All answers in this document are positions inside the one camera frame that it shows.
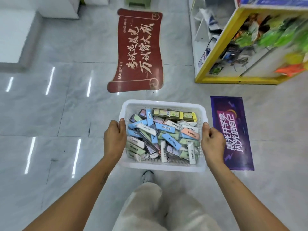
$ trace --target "tiled floor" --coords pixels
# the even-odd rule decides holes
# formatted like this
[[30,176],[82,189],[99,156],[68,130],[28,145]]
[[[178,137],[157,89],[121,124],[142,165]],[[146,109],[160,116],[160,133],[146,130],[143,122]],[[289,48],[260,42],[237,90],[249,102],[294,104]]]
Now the tiled floor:
[[[160,30],[164,86],[158,91],[111,94],[107,83],[116,71],[116,11],[121,7],[123,0],[110,0],[109,7],[82,7],[80,20],[45,19],[32,67],[24,73],[0,74],[2,230],[22,230],[101,159],[103,133],[109,121],[118,118],[125,100],[197,103],[206,108],[212,124],[211,95],[244,100],[255,171],[236,175],[292,231],[305,230],[308,74],[279,86],[195,84],[186,0],[152,0],[152,9],[164,15]],[[112,171],[85,230],[112,229],[142,172],[119,166]],[[156,175],[167,198],[186,191],[223,230],[238,230],[209,170]]]

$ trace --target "stool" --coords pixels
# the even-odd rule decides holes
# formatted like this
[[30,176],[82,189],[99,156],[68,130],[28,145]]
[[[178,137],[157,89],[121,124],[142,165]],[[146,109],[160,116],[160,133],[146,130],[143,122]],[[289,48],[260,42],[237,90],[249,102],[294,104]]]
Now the stool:
[[149,8],[151,6],[151,0],[125,0],[127,5],[137,5]]

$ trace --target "gray shoe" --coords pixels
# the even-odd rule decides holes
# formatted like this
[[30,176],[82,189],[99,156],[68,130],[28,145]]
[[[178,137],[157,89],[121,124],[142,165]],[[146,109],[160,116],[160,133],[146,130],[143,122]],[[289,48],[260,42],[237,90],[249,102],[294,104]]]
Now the gray shoe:
[[147,170],[143,173],[142,178],[141,178],[141,183],[146,183],[146,182],[154,182],[154,173],[151,170]]

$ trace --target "floor sticker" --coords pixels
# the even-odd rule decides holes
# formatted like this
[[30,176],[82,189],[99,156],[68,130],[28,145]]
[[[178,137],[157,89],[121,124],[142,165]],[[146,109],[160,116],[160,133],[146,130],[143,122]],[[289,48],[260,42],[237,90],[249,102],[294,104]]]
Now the floor sticker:
[[119,62],[108,91],[161,89],[164,75],[159,35],[163,14],[119,9],[118,15]]
[[231,170],[254,170],[241,97],[211,96],[214,128],[226,139],[224,160]]

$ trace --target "white pants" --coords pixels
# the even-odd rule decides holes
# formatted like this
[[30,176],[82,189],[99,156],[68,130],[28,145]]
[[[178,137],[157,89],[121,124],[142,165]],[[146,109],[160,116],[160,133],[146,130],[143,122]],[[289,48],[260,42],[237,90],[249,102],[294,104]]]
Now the white pants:
[[151,182],[140,185],[126,200],[113,231],[221,231],[202,205],[189,195],[170,205],[166,229],[156,217],[161,202],[162,190],[158,185]]

